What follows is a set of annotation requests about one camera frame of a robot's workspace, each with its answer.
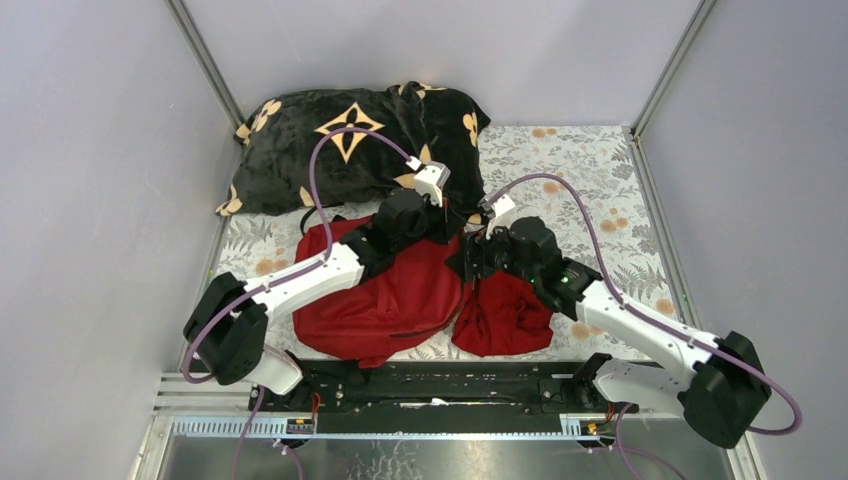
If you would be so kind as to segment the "black floral plush blanket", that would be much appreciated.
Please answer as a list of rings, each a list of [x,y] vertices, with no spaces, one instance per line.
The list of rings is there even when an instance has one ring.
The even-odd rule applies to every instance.
[[[478,223],[479,135],[490,119],[461,90],[417,81],[385,90],[313,89],[264,101],[234,133],[242,160],[219,216],[278,216],[316,202],[364,203],[411,187],[413,156],[447,166],[449,206]]]

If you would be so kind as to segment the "red cloth garment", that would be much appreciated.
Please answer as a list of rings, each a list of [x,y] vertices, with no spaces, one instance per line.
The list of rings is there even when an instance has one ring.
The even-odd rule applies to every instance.
[[[530,282],[498,272],[474,282],[451,341],[479,357],[528,354],[550,345],[552,317]]]

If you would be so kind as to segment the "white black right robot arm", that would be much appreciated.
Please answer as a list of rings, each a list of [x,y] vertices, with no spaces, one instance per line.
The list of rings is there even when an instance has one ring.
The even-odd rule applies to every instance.
[[[512,219],[504,193],[481,201],[480,233],[461,249],[468,277],[517,279],[547,310],[597,326],[654,361],[653,366],[595,354],[573,386],[575,402],[597,412],[609,402],[633,403],[682,418],[700,437],[730,449],[753,431],[773,388],[753,342],[732,331],[724,337],[666,318],[617,289],[603,267],[564,256],[538,217]]]

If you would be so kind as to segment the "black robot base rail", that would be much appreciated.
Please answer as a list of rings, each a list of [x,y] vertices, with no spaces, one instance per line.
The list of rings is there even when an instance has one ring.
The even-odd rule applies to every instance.
[[[300,414],[321,434],[555,434],[575,419],[610,425],[621,403],[604,399],[578,361],[352,362],[307,360],[288,394],[252,390],[262,413]]]

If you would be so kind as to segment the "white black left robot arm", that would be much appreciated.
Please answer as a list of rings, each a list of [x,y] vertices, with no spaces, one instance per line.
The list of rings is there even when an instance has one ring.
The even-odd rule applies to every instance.
[[[271,391],[285,410],[304,407],[311,387],[291,354],[267,345],[270,318],[374,279],[424,240],[448,242],[454,234],[443,193],[449,176],[438,162],[421,165],[411,187],[391,192],[376,214],[340,240],[325,223],[324,251],[265,276],[215,277],[183,329],[184,379],[221,386],[247,381]]]

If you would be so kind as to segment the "red student backpack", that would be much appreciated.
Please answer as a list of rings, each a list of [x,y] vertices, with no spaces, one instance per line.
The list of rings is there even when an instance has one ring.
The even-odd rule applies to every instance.
[[[469,287],[445,264],[459,247],[458,237],[447,244],[422,240],[377,277],[295,311],[297,339],[362,369],[420,345],[444,330],[467,299]]]

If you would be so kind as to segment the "floral patterned table mat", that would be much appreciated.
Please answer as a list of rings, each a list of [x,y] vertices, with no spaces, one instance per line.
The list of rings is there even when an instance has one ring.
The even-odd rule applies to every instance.
[[[680,320],[679,301],[660,255],[640,181],[631,160],[624,127],[489,126],[479,137],[480,170],[486,192],[533,173],[563,178],[575,188],[589,211],[605,265],[616,287],[659,313]],[[583,217],[570,193],[558,182],[527,181],[508,194],[516,217],[538,216],[554,231],[561,251],[598,269]],[[305,209],[278,217],[236,215],[227,227],[210,280],[232,272],[239,279],[274,273],[293,263]],[[291,316],[270,321],[266,335],[272,346],[300,359],[329,359],[301,343]],[[477,357],[451,341],[453,325],[422,344],[401,351],[391,361],[575,361],[608,353],[630,361],[648,356],[597,326],[575,324],[562,315],[551,319],[550,346],[517,356]]]

